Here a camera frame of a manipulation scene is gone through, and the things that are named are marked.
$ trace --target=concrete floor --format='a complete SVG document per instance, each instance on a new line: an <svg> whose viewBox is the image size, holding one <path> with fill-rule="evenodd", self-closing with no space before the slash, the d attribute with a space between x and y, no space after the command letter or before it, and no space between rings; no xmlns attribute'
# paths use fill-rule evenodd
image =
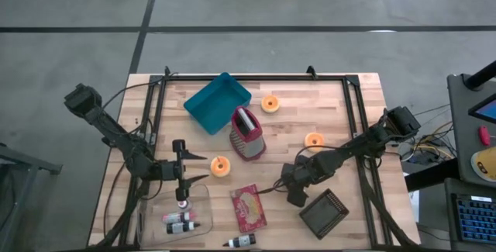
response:
<svg viewBox="0 0 496 252"><path fill-rule="evenodd" d="M0 27L140 26L148 0L0 0ZM157 0L151 26L475 26L495 0ZM413 112L449 102L446 76L494 60L495 32L148 34L137 69L162 72L378 72L387 105ZM126 83L138 33L0 33L0 142L64 164L40 175L16 250L86 244L109 149L71 115L83 82L104 99ZM117 116L120 99L108 111ZM419 116L424 123L436 114ZM450 120L448 112L422 133ZM442 189L421 195L421 223L447 230ZM422 235L423 241L432 241Z"/></svg>

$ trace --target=keyboard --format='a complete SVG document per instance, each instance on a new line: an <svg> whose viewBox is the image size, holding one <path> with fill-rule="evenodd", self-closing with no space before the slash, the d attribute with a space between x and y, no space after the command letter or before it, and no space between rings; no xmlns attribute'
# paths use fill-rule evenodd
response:
<svg viewBox="0 0 496 252"><path fill-rule="evenodd" d="M461 240L496 244L496 199L460 195L458 234Z"/></svg>

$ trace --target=teal tray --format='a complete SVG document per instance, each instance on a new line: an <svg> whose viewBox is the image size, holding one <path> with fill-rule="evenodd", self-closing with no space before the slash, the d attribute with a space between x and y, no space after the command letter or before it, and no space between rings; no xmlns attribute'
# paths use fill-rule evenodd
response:
<svg viewBox="0 0 496 252"><path fill-rule="evenodd" d="M184 108L213 135L230 120L237 106L248 106L251 94L228 73L222 73L184 103Z"/></svg>

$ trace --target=box grater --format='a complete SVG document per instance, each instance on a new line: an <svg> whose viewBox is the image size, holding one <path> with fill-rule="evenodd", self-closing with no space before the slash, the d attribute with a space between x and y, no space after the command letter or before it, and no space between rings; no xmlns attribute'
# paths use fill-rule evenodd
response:
<svg viewBox="0 0 496 252"><path fill-rule="evenodd" d="M231 117L229 139L234 150L245 161L258 159L265 151L262 127L248 109L239 106Z"/></svg>

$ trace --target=wooden tabletop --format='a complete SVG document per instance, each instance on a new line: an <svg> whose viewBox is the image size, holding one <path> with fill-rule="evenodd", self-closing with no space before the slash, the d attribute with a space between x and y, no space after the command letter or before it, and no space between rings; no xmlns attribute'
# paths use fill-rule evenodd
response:
<svg viewBox="0 0 496 252"><path fill-rule="evenodd" d="M385 100L378 74L358 74L362 88L363 100L369 124L374 124L382 115ZM128 86L148 82L148 74L131 74ZM310 132L322 133L325 144L339 146L350 140L343 87L338 81L244 81L241 84L252 94L248 109L258 118L267 151L258 161L245 162L236 154L229 143L230 124L217 134L208 135L184 110L183 104L192 95L203 88L206 81L168 82L160 122L160 134L157 144L157 159L175 159L171 141L185 139L187 148L194 154L208 157L207 161L187 161L186 177L209 174L209 165L213 157L228 157L232 170L226 178L209 176L199 184L205 184L211 196L213 227L209 233L179 240L163 245L143 245L142 248L161 249L222 249L222 244L239 236L239 227L234 213L229 191L257 183L259 189L269 188L281 173L284 162L291 163L295 154L303 147L305 135ZM353 89L350 87L357 126L361 127L357 103ZM141 120L145 102L146 87L126 91L119 123L127 130L136 127ZM274 114L267 114L260 107L261 99L266 95L276 95L281 108ZM102 192L98 202L89 244L102 239L103 212L109 196L114 177L122 166L122 154L113 149L108 160ZM387 210L394 220L417 243L419 235L410 205L410 200L403 178L401 165L395 155L383 156L379 168L382 188ZM115 191L108 207L107 230L119 218L126 202L129 186L129 172L124 170L117 181ZM150 192L157 190L158 182L153 182ZM173 191L177 182L164 182L161 192ZM302 222L298 213L301 211L286 202L284 193L272 192L261 195L267 226L256 231L259 249L343 249L370 247L360 184L355 160L349 159L336 174L319 185L307 189L310 203L325 189L330 188L348 208L350 214L339 223L322 240L312 234ZM381 238L378 214L374 209L374 220Z"/></svg>

